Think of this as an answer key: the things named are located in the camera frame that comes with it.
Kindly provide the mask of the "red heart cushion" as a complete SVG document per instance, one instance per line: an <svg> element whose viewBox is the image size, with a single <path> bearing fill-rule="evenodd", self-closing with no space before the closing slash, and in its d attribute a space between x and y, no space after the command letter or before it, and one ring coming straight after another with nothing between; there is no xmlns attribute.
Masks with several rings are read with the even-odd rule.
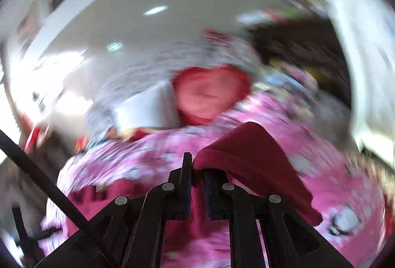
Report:
<svg viewBox="0 0 395 268"><path fill-rule="evenodd" d="M234 67L190 67L172 79L182 124L207 125L250 93L249 75Z"/></svg>

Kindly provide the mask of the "white pillow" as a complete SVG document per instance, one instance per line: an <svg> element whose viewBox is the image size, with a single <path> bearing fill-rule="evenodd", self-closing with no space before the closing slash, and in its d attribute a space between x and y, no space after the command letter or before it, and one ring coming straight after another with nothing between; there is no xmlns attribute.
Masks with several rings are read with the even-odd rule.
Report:
<svg viewBox="0 0 395 268"><path fill-rule="evenodd" d="M132 128L173 129L181 126L176 107L176 95L170 81L135 94L114 109L120 131Z"/></svg>

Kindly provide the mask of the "dark red sweater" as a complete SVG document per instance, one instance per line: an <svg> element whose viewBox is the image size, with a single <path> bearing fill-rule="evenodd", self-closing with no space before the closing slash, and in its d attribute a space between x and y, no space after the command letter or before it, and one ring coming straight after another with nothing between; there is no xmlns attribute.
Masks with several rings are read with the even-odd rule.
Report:
<svg viewBox="0 0 395 268"><path fill-rule="evenodd" d="M70 160L67 197L87 218L119 195L143 196L179 168L183 155L194 156L193 168L217 168L233 182L259 196L277 194L310 225L321 214L277 142L260 125L249 122L221 133L187 128L161 131L133 142L109 141ZM229 231L223 221L209 221L201 182L192 190L192 217L166 226L164 267L224 267L229 264Z"/></svg>

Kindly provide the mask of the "floral grey quilt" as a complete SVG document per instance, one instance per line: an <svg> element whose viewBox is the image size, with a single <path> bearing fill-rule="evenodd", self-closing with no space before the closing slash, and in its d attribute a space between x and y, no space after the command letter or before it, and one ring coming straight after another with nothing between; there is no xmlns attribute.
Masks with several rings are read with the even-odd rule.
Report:
<svg viewBox="0 0 395 268"><path fill-rule="evenodd" d="M88 110L85 124L88 135L100 136L115 125L114 108L129 97L141 93L160 81L171 80L189 67L216 67L230 64L257 79L261 59L255 48L240 38L228 43L177 42L144 51L135 63L118 66L105 79Z"/></svg>

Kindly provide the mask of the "dark carved wooden headboard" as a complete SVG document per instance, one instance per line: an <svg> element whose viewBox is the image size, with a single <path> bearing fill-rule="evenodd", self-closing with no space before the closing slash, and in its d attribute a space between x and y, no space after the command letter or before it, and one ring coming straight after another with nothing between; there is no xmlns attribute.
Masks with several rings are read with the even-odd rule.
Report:
<svg viewBox="0 0 395 268"><path fill-rule="evenodd" d="M347 107L351 106L347 63L329 19L290 19L248 27L246 30L263 62L278 59L311 68L324 76L320 85Z"/></svg>

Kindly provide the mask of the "pink penguin blanket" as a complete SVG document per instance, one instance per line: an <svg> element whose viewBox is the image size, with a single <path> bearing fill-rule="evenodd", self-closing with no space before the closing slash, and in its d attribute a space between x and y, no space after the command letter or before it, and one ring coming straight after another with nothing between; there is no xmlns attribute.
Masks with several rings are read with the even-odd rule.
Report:
<svg viewBox="0 0 395 268"><path fill-rule="evenodd" d="M271 135L312 194L312 206L322 216L321 223L314 226L316 230L354 267L368 267L380 251L384 238L385 202L380 185L352 166L341 152L315 134L305 122L289 118L283 105L271 95L264 92L249 95L206 126L172 130L187 128L198 133L221 133L249 122L262 126ZM66 194L69 161L109 141L125 142L106 140L66 162L57 180L61 192Z"/></svg>

